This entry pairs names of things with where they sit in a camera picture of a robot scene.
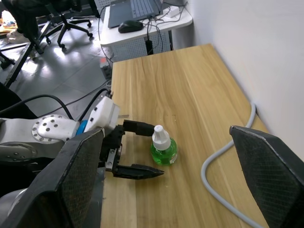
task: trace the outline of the chair base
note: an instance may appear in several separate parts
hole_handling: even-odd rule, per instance
[[[61,47],[62,49],[64,49],[66,46],[64,44],[61,43],[61,40],[65,34],[65,32],[67,30],[70,29],[77,29],[79,31],[83,31],[85,32],[90,38],[93,37],[93,34],[90,33],[87,29],[80,27],[76,24],[79,23],[83,23],[83,22],[87,22],[87,26],[90,28],[92,26],[91,22],[89,19],[79,19],[79,20],[73,20],[70,22],[67,22],[66,20],[63,20],[63,24],[60,24],[58,26],[56,26],[55,28],[53,28],[49,33],[46,34],[46,38],[47,38],[47,43],[51,44],[51,40],[49,39],[49,36],[53,35],[54,33],[60,31],[59,37],[57,39],[57,43],[59,45],[59,47]]]

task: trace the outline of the white desk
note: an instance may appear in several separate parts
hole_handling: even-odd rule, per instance
[[[110,47],[113,45],[121,45],[123,43],[126,43],[128,41],[137,39],[137,38],[143,38],[147,36],[147,28],[144,28],[137,32],[130,32],[130,33],[119,33],[118,27],[115,28],[108,28],[108,22],[110,17],[110,7],[107,7],[105,9],[105,15],[104,15],[104,24],[103,24],[103,30],[101,32],[100,36],[100,43],[104,47]],[[172,21],[172,20],[178,20],[180,15],[176,15],[173,18],[163,17],[162,20],[164,21]],[[160,23],[161,21],[152,22],[152,25],[156,25],[157,23]],[[177,22],[168,22],[164,24],[160,24],[158,28],[160,29],[160,32],[169,31],[173,29],[178,29],[184,26],[187,26],[192,23],[192,17],[187,12],[186,9],[183,10],[181,18]],[[149,26],[149,35],[156,35],[156,27]]]

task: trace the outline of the black chair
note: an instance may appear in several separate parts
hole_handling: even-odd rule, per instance
[[[80,12],[82,9],[80,0],[76,0],[76,2],[73,2],[72,0],[60,0],[60,1],[52,2],[51,4],[46,5],[46,8],[54,16],[60,16],[63,21],[63,24],[56,26],[49,33],[46,34],[48,44],[51,44],[51,40],[48,37],[51,36],[52,34],[54,34],[55,32],[60,31],[59,37],[57,39],[57,43],[58,43],[59,47],[64,49],[65,45],[61,43],[61,40],[62,40],[65,32],[70,29],[77,29],[77,30],[83,31],[90,38],[93,37],[93,34],[90,33],[87,29],[76,25],[79,23],[87,22],[87,26],[91,27],[92,24],[89,19],[79,19],[79,20],[72,20],[72,21],[68,22],[64,16],[63,12],[67,11],[67,10],[73,10],[73,11]]]

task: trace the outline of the floor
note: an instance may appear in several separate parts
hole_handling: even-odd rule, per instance
[[[88,28],[94,35],[93,40],[89,40],[86,33],[71,29],[66,32],[62,43],[66,46],[66,52],[62,52],[57,45],[57,34],[52,39],[52,44],[47,45],[45,40],[41,46],[45,47],[44,53],[36,53],[34,60],[28,58],[19,73],[17,80],[10,86],[10,89],[19,95],[23,100],[35,95],[50,94],[60,98],[65,104],[77,100],[101,86],[105,81],[105,76],[99,66],[101,57],[104,57],[98,39],[98,20],[91,19],[92,26]],[[87,28],[86,23],[79,24]],[[15,60],[19,57],[21,49],[3,52],[6,56]],[[111,56],[111,51],[104,48],[107,56]],[[0,82],[4,82],[12,66],[2,70],[0,68]],[[89,101],[94,96],[71,104],[68,109],[74,118],[81,115]],[[43,115],[60,107],[51,98],[40,98],[27,103],[30,109],[37,115]],[[65,114],[60,109],[56,114]]]

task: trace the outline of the wooden tabletop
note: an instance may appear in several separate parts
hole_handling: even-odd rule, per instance
[[[178,145],[172,166],[158,166],[151,137],[127,133],[122,164],[153,166],[165,174],[126,180],[107,173],[103,228],[238,228],[246,223],[217,202],[200,179],[203,162],[232,138],[229,127],[246,125],[250,104],[212,45],[190,47],[114,64],[113,100],[119,120],[161,124]],[[256,117],[253,128],[267,131]],[[228,202],[268,227],[243,176],[235,148],[208,169],[211,186]]]

